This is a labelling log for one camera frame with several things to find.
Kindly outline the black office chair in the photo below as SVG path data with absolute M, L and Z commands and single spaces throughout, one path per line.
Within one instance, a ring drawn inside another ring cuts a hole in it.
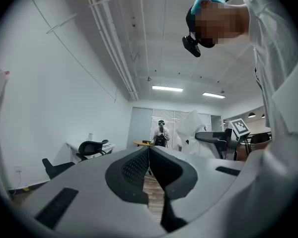
M 85 141 L 75 154 L 81 161 L 100 157 L 106 154 L 111 154 L 114 149 L 114 145 L 109 144 L 108 140 L 102 140 L 101 142 Z

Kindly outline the white desk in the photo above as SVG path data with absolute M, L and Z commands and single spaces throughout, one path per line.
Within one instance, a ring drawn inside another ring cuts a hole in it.
M 67 146 L 71 150 L 71 161 L 73 161 L 74 163 L 78 163 L 81 161 L 81 159 L 76 155 L 76 153 L 79 153 L 78 148 L 82 143 L 83 143 L 83 140 L 72 140 L 72 141 L 66 142 Z M 106 143 L 102 147 L 102 150 L 105 153 L 111 153 L 114 147 L 115 147 L 115 144 Z

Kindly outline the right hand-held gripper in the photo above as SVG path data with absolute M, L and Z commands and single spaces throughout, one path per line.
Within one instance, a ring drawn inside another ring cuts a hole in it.
M 244 145 L 246 156 L 250 153 L 247 141 L 249 134 L 250 131 L 243 119 L 235 119 L 228 122 L 225 131 L 197 132 L 195 139 L 214 144 L 220 159 L 226 159 L 228 154 L 232 154 L 233 160 L 237 160 L 237 148 L 240 144 Z

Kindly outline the person's grey shirt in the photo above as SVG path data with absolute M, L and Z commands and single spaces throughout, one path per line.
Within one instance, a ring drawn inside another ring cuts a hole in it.
M 298 31 L 279 0 L 244 1 L 255 76 L 273 138 L 258 152 L 257 176 L 236 209 L 241 234 L 252 237 L 298 214 Z

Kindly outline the grey door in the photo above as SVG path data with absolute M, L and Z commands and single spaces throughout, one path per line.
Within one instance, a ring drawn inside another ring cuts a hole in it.
M 134 141 L 150 140 L 151 134 L 151 120 L 152 109 L 145 108 L 133 108 L 129 135 L 128 135 L 128 147 L 137 147 Z

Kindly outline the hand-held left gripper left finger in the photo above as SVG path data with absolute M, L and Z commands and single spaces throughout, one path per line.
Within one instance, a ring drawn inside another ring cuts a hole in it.
M 148 169 L 149 148 L 142 147 L 114 161 L 105 172 L 105 180 L 121 200 L 148 205 L 149 196 L 143 192 Z

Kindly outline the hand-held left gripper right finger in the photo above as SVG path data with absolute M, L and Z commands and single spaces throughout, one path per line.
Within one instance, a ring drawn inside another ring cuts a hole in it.
M 149 167 L 164 191 L 160 224 L 170 233 L 187 224 L 175 215 L 171 202 L 188 195 L 198 180 L 198 174 L 190 164 L 167 154 L 165 150 L 155 146 L 149 149 Z

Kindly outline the white ceiling pipes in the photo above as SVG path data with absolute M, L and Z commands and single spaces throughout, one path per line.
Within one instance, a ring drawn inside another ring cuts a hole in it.
M 138 101 L 138 92 L 132 80 L 111 14 L 109 6 L 110 0 L 88 0 L 88 2 L 96 25 L 99 28 L 101 37 L 103 38 L 103 42 L 112 58 L 112 61 L 114 62 L 114 65 L 123 79 L 131 98 L 134 101 Z

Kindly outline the long ceiling light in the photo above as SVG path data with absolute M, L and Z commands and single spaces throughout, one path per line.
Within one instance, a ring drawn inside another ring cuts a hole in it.
M 223 96 L 223 95 L 213 94 L 213 93 L 208 93 L 208 92 L 204 92 L 203 96 L 217 98 L 217 99 L 224 99 L 225 98 L 225 96 Z
M 163 87 L 163 86 L 152 86 L 153 90 L 170 91 L 170 92 L 182 92 L 181 88 Z

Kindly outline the white garment with black stripes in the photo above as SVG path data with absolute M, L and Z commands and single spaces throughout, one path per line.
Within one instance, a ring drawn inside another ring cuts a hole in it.
M 216 147 L 213 144 L 201 142 L 195 138 L 195 134 L 204 131 L 204 127 L 196 110 L 190 112 L 187 117 L 180 122 L 176 132 L 181 139 L 182 153 L 205 158 L 216 158 L 214 155 Z

